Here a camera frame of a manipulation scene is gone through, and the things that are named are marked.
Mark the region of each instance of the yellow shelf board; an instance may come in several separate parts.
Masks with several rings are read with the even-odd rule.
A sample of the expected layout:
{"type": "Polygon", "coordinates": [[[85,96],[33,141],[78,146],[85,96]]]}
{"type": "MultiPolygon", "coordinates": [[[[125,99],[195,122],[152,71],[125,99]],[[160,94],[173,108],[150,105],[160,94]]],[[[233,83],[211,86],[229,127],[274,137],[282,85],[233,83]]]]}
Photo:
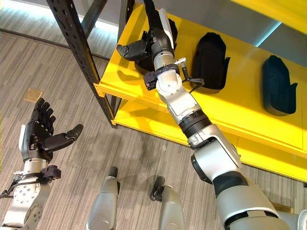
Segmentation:
{"type": "MultiPolygon", "coordinates": [[[[170,114],[166,114],[143,104],[123,100],[114,122],[160,138],[188,145],[178,125],[170,114]]],[[[245,138],[223,132],[238,149],[242,163],[307,181],[307,157],[268,147],[245,138]]]]}
{"type": "Polygon", "coordinates": [[[280,21],[304,34],[307,33],[306,0],[232,0],[253,11],[280,21]]]}
{"type": "MultiPolygon", "coordinates": [[[[251,139],[304,157],[307,155],[307,140],[303,138],[303,95],[307,81],[307,69],[283,59],[291,75],[291,83],[298,82],[296,90],[296,112],[288,116],[274,116],[265,111],[261,96],[261,70],[263,62],[272,54],[251,46],[236,38],[206,28],[179,17],[168,15],[176,22],[178,29],[176,58],[186,57],[191,71],[193,55],[201,37],[207,32],[218,33],[224,40],[226,56],[231,57],[226,86],[217,94],[200,91],[192,95],[203,111],[222,131],[251,139]]],[[[148,30],[148,22],[143,5],[136,5],[119,40],[119,44],[129,44],[139,40],[143,31],[148,30]]],[[[189,83],[184,83],[187,90],[189,83]]],[[[147,91],[143,76],[136,70],[134,62],[121,58],[115,50],[99,84],[95,84],[99,95],[111,95],[143,104],[168,113],[156,90],[147,91]]]]}

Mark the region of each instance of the robotic hand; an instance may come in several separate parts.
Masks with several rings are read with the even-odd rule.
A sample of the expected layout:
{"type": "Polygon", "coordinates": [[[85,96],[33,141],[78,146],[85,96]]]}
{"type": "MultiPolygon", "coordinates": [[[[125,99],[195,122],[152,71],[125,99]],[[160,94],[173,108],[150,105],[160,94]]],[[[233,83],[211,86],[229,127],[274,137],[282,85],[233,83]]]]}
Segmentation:
{"type": "Polygon", "coordinates": [[[83,126],[79,124],[67,133],[53,136],[55,117],[51,116],[53,110],[49,106],[48,102],[39,98],[30,122],[22,125],[19,149],[24,170],[15,172],[10,188],[0,195],[0,198],[13,198],[0,230],[36,229],[50,193],[49,183],[61,177],[57,166],[48,166],[53,151],[69,146],[82,132],[83,126]]]}
{"type": "Polygon", "coordinates": [[[173,38],[165,10],[159,11],[158,18],[153,1],[144,0],[144,3],[151,38],[149,42],[142,42],[144,52],[133,55],[141,41],[118,45],[117,50],[130,61],[152,56],[155,71],[145,74],[145,85],[148,90],[157,88],[161,100],[167,104],[190,147],[195,150],[191,157],[192,165],[201,180],[214,185],[223,225],[228,230],[288,230],[289,226],[279,218],[279,213],[263,192],[243,176],[235,147],[183,88],[178,65],[188,79],[185,58],[174,59],[173,38]]]}

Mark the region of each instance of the gray carpet floor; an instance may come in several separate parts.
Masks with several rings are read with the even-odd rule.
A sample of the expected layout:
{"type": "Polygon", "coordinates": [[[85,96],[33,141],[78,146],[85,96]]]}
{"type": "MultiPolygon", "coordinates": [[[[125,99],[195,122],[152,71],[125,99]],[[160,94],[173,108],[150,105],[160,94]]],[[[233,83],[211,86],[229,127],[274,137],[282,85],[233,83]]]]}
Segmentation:
{"type": "MultiPolygon", "coordinates": [[[[201,182],[190,164],[192,150],[122,126],[111,128],[70,50],[8,33],[0,33],[0,40],[0,191],[23,168],[18,139],[34,106],[23,99],[29,88],[43,91],[54,109],[55,134],[84,125],[73,145],[54,154],[51,163],[62,170],[62,178],[51,184],[38,230],[83,230],[112,165],[121,182],[118,230],[158,228],[160,203],[148,196],[157,175],[180,194],[188,230],[223,229],[213,186],[201,182]]],[[[107,61],[94,61],[102,75],[107,61]]],[[[294,207],[296,213],[307,208],[303,183],[246,165],[243,173],[272,202],[294,207]]],[[[11,202],[0,200],[0,221],[11,202]]]]}

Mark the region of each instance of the wire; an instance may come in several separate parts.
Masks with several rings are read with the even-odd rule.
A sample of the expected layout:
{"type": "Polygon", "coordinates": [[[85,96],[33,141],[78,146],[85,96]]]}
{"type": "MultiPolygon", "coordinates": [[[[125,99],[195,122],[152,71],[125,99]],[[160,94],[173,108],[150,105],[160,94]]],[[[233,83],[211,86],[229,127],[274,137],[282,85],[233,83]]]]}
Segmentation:
{"type": "Polygon", "coordinates": [[[2,198],[13,198],[13,196],[11,196],[11,192],[14,190],[15,187],[18,187],[20,185],[26,185],[26,184],[36,184],[37,181],[32,181],[32,182],[26,182],[26,183],[20,183],[20,184],[14,184],[12,183],[10,188],[8,190],[4,190],[1,194],[0,194],[0,199],[2,198]]]}
{"type": "Polygon", "coordinates": [[[200,88],[201,86],[203,86],[205,84],[205,81],[202,78],[191,78],[191,77],[189,77],[188,70],[187,70],[186,66],[181,66],[181,69],[182,69],[182,72],[183,72],[183,75],[184,75],[184,78],[185,78],[182,81],[182,83],[190,81],[190,82],[197,84],[189,93],[192,93],[193,91],[197,90],[198,88],[200,88]]]}

